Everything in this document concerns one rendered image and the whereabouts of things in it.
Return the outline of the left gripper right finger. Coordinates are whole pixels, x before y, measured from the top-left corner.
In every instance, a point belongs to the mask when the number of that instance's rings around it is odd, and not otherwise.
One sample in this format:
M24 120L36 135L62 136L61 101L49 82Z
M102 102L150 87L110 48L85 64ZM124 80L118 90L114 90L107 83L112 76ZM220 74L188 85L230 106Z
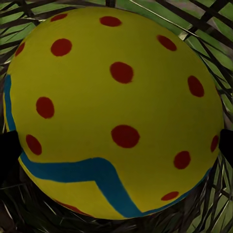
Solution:
M219 147L221 153L233 168L233 131L221 129Z

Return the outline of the wicker basket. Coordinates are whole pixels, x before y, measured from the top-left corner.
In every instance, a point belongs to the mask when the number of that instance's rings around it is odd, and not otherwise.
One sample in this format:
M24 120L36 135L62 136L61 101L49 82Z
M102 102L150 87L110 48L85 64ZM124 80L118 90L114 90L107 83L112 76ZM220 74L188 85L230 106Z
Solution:
M224 129L232 130L231 123L233 124L233 115L228 110L227 106L223 102L221 94L226 94L228 99L233 105L233 71L230 69L224 67L221 65L221 63L217 60L217 58L214 56L214 54L211 52L211 50L206 46L206 44L210 45L211 47L217 49L227 57L229 57L233 62L233 41L231 41L229 38L227 38L225 35L222 34L220 29L218 28L217 24L213 20L213 16L224 22L226 25L228 25L229 29L231 30L233 34L233 22L229 19L227 19L222 13L220 13L220 10L223 9L229 2L233 4L233 0L216 0L214 4L211 7L207 7L206 5L200 3L197 0L189 0L192 3L186 3L186 2L178 2L178 1L171 1L171 0L142 0L147 2L152 2L156 4L161 4L163 7L169 9L179 17L182 17L184 20L191 23L191 25L188 25L186 29L181 28L180 26L172 23L171 21L168 21L167 19L163 18L162 16L158 15L151 9L147 8L146 6L143 6L142 4L136 2L135 0L130 0L139 6L147 9L148 11L154 13L161 19L164 19L165 21L173 24L174 26L181 29L181 34L178 35L178 37L181 40L187 39L189 36L193 35L198 39L198 41L201 43L203 48L206 50L208 55L207 57L204 54L198 52L195 48L192 48L192 50L196 51L197 54L199 54L199 57L205 57L208 61L212 62L217 66L223 77L226 79L228 84L230 85L230 89L227 89L223 83L220 81L220 78L211 70L211 68L208 66L208 64L204 61L206 66L208 67L209 72L213 75L213 77L216 79L216 81L221 86L222 90L219 90L219 96L222 101L222 108L223 108L223 116L224 116ZM25 23L34 23L35 26L38 26L40 21L43 22L45 18L52 17L54 15L60 14L62 12L66 12L69 10L75 10L77 8L85 8L85 7L106 7L106 8L114 8L119 10L125 10L126 9L118 6L116 4L116 0L106 0L106 5L92 3L84 0L0 0L0 4L12 2L11 4L4 7L2 10L0 10L0 18L13 15L19 12L24 12L24 14L16 20L0 24L0 30L5 29L6 30L2 33L0 33L0 38L6 37L8 35L19 33L22 30L6 33L7 30L9 30L13 26L25 24ZM69 6L49 12L39 12L39 11L32 11L33 8L45 5L48 3L59 3L59 4L71 4L71 5L78 5L78 6ZM18 7L10 9L14 4L17 4ZM181 10L188 9L188 10L194 10L197 11L200 14L200 17L196 18L189 13ZM127 11L128 12L128 11ZM208 43L207 41L201 39L196 31L200 29L203 32L210 35L212 38L216 39L220 45L225 50L225 53L212 44ZM0 45L0 50L13 47L11 50L9 50L6 53L0 54L0 66L3 66L4 69L0 70L0 76L8 71L8 66L10 65L11 60L8 60L14 53L17 51L17 48L19 44L23 41L17 40L10 43L2 44ZM4 119L4 112L2 112L4 108L3 104L3 92L4 92L4 85L5 85L5 79L7 74L3 77L3 79L0 80L0 125L3 122ZM2 134L5 133L5 122L2 129ZM216 222L220 218L222 212L224 211L227 203L229 205L230 200L233 201L233 175L232 175L232 181L230 185L230 179L229 179L229 173L228 173L228 166L227 166L227 159L226 157L221 153L222 160L220 164L219 155L216 158L216 162L213 166L213 168L210 170L209 174L205 178L204 181L200 182L180 203L178 209L174 207L169 207L171 210L173 210L173 213L163 218L161 221L161 217L166 209L157 212L153 216L149 216L145 221L142 221L139 217L133 217L117 229L115 229L115 225L118 223L121 223L123 221L126 221L127 219L110 219L109 221L99 221L99 218L91 217L91 216L85 216L79 213L75 213L70 210L73 214L79 217L77 218L70 218L65 217L66 212L63 214L59 208L63 209L63 207L55 204L50 198L36 185L33 183L33 181L28 177L28 180L23 180L23 171L22 167L20 166L19 162L16 161L15 165L11 169L9 175L6 177L6 183L7 186L0 188L0 233L35 233L33 229L36 229L38 231L41 231L43 233L57 233L57 229L62 230L71 230L81 233L94 233L94 231L101 230L107 227L112 226L111 231L107 231L105 233L122 233L128 230L132 230L130 233L136 233L137 231L140 231L140 233L152 233L157 227L162 225L165 221L167 221L170 218L170 221L162 231L162 233L185 233L187 229L189 228L190 224L192 224L193 219L200 216L200 207L204 202L204 208L202 213L201 222L195 229L193 233L200 233L203 230L205 230L205 224L206 220L211 214L211 221L210 221L210 227L206 231L206 233L211 233L213 227L215 226ZM215 181L215 174L216 174L216 167L219 165L219 175L217 179L217 184L214 184ZM223 166L225 168L225 172L227 175L227 180L230 187L230 193L226 192L226 184L223 177ZM29 194L32 202L35 205L35 208L33 208L31 211L29 211L26 207L26 202L24 198L24 193L22 189L22 185L25 187L27 193ZM208 209L209 202L210 202L210 195L212 187L215 188L215 194L214 194L214 201L211 205L210 209ZM6 195L4 189L9 189L10 195L12 196L13 201ZM221 198L222 195L225 195L228 200L221 209L221 211L218 213L218 215L215 217L216 213L216 206L218 200ZM183 203L185 202L185 209L184 212L180 211L180 208L182 207ZM28 224L25 221L25 216L23 216L19 210L18 203L22 205L24 210L28 214L30 214L43 228L44 230L37 228L31 224ZM32 211L34 209L38 209L45 218L49 221L49 224L56 228L54 232L48 231L44 225L42 225L35 217L32 215ZM46 216L46 214L51 214L56 217L60 217L61 221L58 225L53 224L50 219ZM166 231L167 227L171 223L172 219L176 214L179 214L180 217L177 219L175 224ZM157 217L157 218L156 218ZM155 221L152 224L152 226L146 230L145 226L150 223L154 218ZM65 227L61 226L62 220L67 220L71 225L75 227ZM228 233L230 229L233 226L233 217L228 222L228 224L223 228L223 230L220 230L220 233Z

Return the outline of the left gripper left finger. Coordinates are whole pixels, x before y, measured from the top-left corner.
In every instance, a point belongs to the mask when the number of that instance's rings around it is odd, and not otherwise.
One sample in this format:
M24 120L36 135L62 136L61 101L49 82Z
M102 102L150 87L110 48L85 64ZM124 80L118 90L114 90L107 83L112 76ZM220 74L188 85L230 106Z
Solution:
M0 188L21 153L16 131L0 134Z

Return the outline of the easter egg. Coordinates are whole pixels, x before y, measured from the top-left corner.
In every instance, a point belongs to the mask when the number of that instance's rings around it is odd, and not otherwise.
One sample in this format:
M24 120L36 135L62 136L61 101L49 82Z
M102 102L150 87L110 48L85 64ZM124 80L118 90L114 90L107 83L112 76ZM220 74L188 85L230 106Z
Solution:
M23 38L5 73L3 120L18 134L17 161L50 200L129 221L182 203L205 180L222 101L184 41L106 7L45 18Z

